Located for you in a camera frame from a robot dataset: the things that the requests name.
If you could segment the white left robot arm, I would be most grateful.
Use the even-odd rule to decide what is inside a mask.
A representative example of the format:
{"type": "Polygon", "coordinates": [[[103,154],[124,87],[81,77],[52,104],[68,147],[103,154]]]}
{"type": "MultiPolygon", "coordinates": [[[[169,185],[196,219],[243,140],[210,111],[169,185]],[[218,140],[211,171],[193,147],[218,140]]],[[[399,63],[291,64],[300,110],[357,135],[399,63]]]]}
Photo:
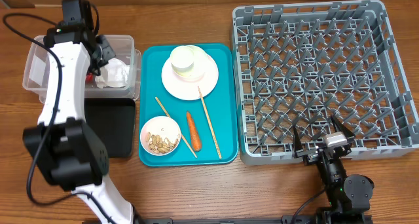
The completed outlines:
{"type": "Polygon", "coordinates": [[[49,184],[83,200],[102,223],[141,223],[136,209],[111,181],[107,150],[85,119],[86,76],[100,75],[115,57],[107,39],[98,35],[94,10],[87,0],[63,0],[63,20],[40,43],[48,52],[50,70],[37,126],[23,133],[33,157],[27,195],[35,200],[31,180],[38,168],[49,184]]]}

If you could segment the cream plastic cup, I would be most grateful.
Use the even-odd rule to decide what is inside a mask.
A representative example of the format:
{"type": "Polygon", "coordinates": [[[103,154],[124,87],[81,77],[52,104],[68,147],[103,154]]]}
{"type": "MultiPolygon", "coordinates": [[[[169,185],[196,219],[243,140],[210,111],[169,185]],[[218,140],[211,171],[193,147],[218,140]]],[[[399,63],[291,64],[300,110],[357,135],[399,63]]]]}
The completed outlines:
{"type": "Polygon", "coordinates": [[[175,47],[170,54],[170,63],[177,74],[187,74],[193,68],[193,50],[188,46],[175,47]]]}

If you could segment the white tissue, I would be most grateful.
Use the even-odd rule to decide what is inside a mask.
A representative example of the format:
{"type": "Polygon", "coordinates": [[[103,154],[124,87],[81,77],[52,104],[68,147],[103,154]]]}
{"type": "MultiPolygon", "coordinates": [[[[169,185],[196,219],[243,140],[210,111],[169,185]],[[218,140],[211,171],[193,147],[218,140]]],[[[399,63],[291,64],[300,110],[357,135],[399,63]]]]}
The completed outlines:
{"type": "Polygon", "coordinates": [[[121,88],[128,84],[130,67],[117,58],[110,59],[108,64],[101,68],[101,75],[95,77],[98,88],[121,88]]]}

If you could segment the orange carrot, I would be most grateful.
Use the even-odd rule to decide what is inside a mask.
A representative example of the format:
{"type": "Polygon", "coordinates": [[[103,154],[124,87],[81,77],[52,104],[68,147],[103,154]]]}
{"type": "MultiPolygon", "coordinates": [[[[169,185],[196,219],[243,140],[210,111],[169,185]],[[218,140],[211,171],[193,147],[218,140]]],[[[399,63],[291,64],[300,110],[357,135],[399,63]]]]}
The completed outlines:
{"type": "Polygon", "coordinates": [[[192,115],[189,112],[187,112],[187,122],[189,126],[189,133],[190,133],[192,148],[194,151],[199,152],[202,149],[202,142],[201,142],[199,133],[197,131],[197,127],[192,118],[192,115]]]}

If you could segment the red snack wrapper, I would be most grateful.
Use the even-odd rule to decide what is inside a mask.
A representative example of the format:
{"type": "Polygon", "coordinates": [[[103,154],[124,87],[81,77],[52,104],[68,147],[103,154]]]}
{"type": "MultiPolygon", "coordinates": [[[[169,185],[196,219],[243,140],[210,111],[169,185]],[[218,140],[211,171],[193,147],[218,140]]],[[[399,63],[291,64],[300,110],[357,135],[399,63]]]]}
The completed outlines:
{"type": "Polygon", "coordinates": [[[86,82],[91,82],[92,81],[92,79],[93,79],[93,76],[92,76],[92,74],[91,73],[89,73],[87,76],[86,76],[86,82]]]}

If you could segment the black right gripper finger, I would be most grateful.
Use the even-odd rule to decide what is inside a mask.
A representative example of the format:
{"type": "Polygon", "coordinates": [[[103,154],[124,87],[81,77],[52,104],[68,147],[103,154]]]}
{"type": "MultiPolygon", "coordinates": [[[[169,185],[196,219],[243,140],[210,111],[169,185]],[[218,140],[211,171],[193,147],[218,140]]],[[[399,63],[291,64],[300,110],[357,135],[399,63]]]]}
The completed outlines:
{"type": "Polygon", "coordinates": [[[299,137],[299,133],[295,125],[292,126],[292,130],[293,130],[293,153],[294,153],[294,157],[298,158],[300,157],[300,153],[304,151],[304,148],[302,146],[301,139],[299,137]]]}
{"type": "Polygon", "coordinates": [[[342,132],[344,136],[346,137],[348,142],[353,142],[355,139],[355,134],[348,129],[346,126],[344,126],[335,115],[330,116],[331,122],[333,124],[333,127],[335,129],[335,132],[342,132]]]}

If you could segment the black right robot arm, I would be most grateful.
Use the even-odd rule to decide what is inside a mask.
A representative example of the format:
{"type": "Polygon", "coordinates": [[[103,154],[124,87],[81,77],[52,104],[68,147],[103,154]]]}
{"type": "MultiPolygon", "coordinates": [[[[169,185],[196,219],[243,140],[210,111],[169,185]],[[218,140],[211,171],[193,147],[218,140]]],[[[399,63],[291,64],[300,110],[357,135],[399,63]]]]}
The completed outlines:
{"type": "Polygon", "coordinates": [[[323,137],[323,142],[314,149],[304,150],[297,127],[293,129],[294,157],[301,158],[305,166],[316,165],[323,189],[309,198],[293,214],[292,223],[372,223],[365,212],[370,209],[374,183],[363,175],[347,175],[341,158],[351,153],[355,134],[334,115],[330,116],[335,132],[323,137]],[[325,193],[329,206],[320,207],[310,217],[300,212],[313,200],[325,193]]]}

